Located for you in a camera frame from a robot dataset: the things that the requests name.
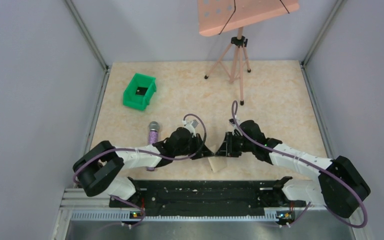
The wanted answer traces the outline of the beige card holder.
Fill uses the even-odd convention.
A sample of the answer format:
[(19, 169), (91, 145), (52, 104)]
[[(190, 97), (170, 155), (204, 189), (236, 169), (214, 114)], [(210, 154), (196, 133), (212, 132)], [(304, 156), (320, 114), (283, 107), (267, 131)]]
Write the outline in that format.
[(208, 162), (213, 173), (218, 173), (228, 166), (228, 159), (225, 156), (216, 156), (217, 146), (213, 145), (209, 149), (214, 153), (213, 156), (208, 157)]

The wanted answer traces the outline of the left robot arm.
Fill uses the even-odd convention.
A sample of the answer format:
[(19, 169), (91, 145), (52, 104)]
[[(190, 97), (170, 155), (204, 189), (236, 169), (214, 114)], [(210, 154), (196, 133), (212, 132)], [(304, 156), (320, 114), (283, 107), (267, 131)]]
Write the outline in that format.
[(118, 177), (121, 170), (160, 168), (174, 161), (213, 157), (215, 154), (205, 140), (205, 136), (186, 127), (179, 127), (164, 140), (143, 147), (115, 147), (104, 140), (74, 163), (73, 180), (88, 197), (107, 193), (122, 200), (135, 199), (139, 188), (130, 177)]

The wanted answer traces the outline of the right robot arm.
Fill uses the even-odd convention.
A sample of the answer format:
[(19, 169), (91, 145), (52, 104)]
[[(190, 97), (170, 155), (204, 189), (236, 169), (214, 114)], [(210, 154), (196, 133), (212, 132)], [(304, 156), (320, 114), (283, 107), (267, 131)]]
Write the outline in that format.
[(349, 218), (371, 193), (371, 189), (351, 161), (318, 157), (296, 150), (281, 140), (266, 137), (259, 125), (246, 120), (225, 133), (216, 151), (217, 157), (238, 158), (251, 153), (259, 161), (284, 167), (307, 177), (291, 178), (281, 183), (280, 191), (287, 200), (323, 205), (341, 218)]

